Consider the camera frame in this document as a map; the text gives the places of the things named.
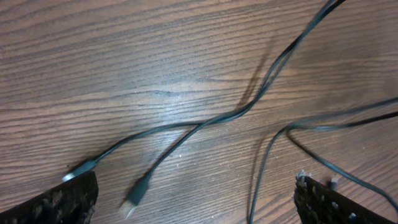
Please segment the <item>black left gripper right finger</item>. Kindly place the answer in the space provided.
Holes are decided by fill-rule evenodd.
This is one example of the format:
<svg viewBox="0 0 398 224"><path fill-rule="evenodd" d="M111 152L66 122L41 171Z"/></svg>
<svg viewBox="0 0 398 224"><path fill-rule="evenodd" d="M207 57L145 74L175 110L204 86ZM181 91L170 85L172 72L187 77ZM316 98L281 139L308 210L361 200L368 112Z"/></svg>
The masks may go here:
<svg viewBox="0 0 398 224"><path fill-rule="evenodd" d="M394 224L301 171L296 175L294 203L303 224Z"/></svg>

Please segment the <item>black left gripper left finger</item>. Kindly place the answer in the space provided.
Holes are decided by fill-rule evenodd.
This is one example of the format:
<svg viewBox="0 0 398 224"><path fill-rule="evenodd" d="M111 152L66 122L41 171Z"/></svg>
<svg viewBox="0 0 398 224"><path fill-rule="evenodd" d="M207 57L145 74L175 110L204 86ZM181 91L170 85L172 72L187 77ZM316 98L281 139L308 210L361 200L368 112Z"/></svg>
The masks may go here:
<svg viewBox="0 0 398 224"><path fill-rule="evenodd" d="M97 198L97 178L88 171L2 212L1 224L89 224Z"/></svg>

